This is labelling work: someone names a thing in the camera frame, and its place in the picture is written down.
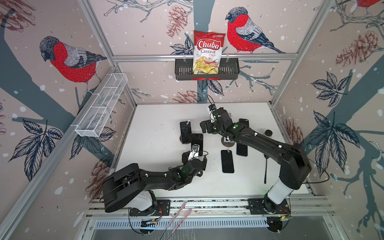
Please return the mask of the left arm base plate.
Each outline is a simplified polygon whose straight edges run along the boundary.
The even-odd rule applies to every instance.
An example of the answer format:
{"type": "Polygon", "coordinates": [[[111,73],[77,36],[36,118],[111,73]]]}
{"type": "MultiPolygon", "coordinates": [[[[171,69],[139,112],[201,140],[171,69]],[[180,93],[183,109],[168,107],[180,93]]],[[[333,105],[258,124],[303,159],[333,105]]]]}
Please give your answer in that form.
{"type": "Polygon", "coordinates": [[[157,200],[157,205],[153,205],[145,211],[139,211],[136,208],[130,209],[130,217],[161,217],[170,214],[170,200],[157,200]]]}

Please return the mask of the green phone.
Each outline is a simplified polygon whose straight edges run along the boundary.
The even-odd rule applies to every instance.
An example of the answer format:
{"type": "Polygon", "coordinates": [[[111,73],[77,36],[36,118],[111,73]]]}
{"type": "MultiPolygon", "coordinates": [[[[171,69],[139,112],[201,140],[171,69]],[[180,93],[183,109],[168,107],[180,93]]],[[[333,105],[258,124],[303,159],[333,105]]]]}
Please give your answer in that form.
{"type": "Polygon", "coordinates": [[[248,156],[248,146],[237,143],[237,151],[238,156],[247,157],[248,156]]]}

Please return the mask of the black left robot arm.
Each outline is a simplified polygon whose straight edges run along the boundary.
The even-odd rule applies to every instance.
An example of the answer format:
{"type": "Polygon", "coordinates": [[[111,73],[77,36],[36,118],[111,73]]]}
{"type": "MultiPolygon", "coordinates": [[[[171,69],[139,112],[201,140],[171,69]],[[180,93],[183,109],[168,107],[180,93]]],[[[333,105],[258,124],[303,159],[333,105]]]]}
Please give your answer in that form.
{"type": "Polygon", "coordinates": [[[207,151],[200,156],[169,168],[166,172],[149,172],[139,168],[137,163],[106,177],[102,182],[105,212],[112,213],[124,208],[144,191],[175,191],[190,184],[194,177],[201,177],[207,165],[207,151]]]}

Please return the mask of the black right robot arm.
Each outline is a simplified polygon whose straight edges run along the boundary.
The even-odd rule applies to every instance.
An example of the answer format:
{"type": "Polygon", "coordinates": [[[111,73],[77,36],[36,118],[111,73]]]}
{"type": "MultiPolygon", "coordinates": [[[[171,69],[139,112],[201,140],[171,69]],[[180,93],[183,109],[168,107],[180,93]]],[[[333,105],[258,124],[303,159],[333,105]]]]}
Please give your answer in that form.
{"type": "Polygon", "coordinates": [[[264,210],[275,213],[293,191],[300,189],[312,171],[303,146],[278,142],[243,123],[234,123],[224,108],[217,108],[214,104],[209,105],[208,109],[210,119],[200,123],[204,134],[219,134],[230,141],[251,147],[280,165],[279,179],[263,199],[264,210]]]}

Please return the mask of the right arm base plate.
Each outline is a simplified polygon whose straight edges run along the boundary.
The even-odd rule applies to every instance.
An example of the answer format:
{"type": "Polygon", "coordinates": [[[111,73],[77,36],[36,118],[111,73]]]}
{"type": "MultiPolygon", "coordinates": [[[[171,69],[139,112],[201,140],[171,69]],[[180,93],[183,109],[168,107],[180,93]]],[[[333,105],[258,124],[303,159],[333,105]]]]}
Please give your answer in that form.
{"type": "Polygon", "coordinates": [[[251,215],[290,215],[291,209],[287,200],[280,204],[265,199],[248,199],[248,210],[251,215]]]}

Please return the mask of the round wooden phone stand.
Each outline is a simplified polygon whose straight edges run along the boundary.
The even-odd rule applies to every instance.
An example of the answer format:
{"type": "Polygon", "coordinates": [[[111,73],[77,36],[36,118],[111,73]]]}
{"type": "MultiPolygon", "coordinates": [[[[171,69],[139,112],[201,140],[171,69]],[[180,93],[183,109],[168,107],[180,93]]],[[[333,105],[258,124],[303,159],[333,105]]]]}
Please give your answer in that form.
{"type": "Polygon", "coordinates": [[[226,148],[231,148],[235,145],[236,142],[230,140],[229,138],[222,137],[221,138],[222,145],[226,148]]]}

